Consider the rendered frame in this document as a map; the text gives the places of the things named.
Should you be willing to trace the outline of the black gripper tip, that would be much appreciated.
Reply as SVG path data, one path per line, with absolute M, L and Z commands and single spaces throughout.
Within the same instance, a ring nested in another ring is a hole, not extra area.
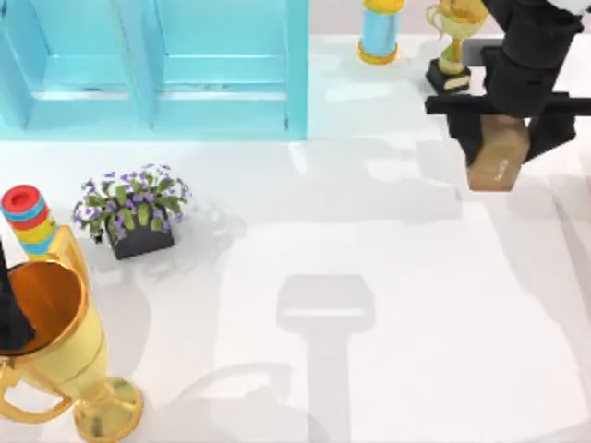
M 20 308 L 11 287 L 0 240 L 0 354 L 20 353 L 34 337 L 35 330 Z

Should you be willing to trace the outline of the stack of coloured rings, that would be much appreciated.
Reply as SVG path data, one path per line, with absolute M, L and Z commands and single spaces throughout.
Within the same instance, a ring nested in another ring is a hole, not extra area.
M 57 223 L 39 189 L 11 187 L 0 200 L 0 210 L 29 259 L 47 259 Z

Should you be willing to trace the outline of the light blue rack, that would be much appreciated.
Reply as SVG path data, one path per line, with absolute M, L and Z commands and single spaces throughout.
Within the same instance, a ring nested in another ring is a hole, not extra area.
M 293 140 L 308 0 L 0 0 L 0 140 Z

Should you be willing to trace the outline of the small gold trophy black base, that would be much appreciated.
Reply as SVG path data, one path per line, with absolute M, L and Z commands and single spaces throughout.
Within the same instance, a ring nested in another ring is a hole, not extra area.
M 438 59 L 429 63 L 426 79 L 438 94 L 451 94 L 469 88 L 471 70 L 464 64 L 463 43 L 474 36 L 488 18 L 482 0 L 439 0 L 428 7 L 427 22 L 440 38 L 449 35 L 451 43 Z

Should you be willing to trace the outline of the brown block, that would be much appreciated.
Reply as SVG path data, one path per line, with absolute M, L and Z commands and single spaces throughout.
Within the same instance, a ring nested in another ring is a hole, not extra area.
M 467 168 L 469 189 L 476 192 L 509 192 L 513 189 L 530 138 L 525 120 L 502 114 L 480 117 L 482 146 Z

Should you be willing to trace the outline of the purple flower plant black pot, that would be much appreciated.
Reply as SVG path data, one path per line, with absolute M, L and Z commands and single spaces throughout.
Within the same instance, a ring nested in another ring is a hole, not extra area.
M 172 222 L 184 217 L 190 188 L 166 164 L 149 163 L 137 172 L 107 173 L 81 186 L 83 197 L 71 220 L 96 244 L 106 239 L 123 260 L 172 247 Z

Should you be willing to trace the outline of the blue cylinder with yellow ends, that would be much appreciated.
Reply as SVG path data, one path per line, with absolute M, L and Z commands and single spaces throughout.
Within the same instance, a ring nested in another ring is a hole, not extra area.
M 399 11 L 404 0 L 363 0 L 361 37 L 357 50 L 371 65 L 387 65 L 397 55 Z

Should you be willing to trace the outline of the large gold trophy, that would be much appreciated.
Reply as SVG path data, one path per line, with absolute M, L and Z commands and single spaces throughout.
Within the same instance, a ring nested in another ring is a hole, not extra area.
M 46 260 L 19 264 L 7 277 L 35 335 L 18 350 L 0 347 L 0 414 L 39 424 L 71 410 L 88 443 L 117 443 L 129 435 L 139 423 L 143 399 L 132 383 L 106 373 L 106 336 L 71 229 L 56 230 Z M 20 381 L 60 401 L 42 412 L 22 410 L 5 398 Z

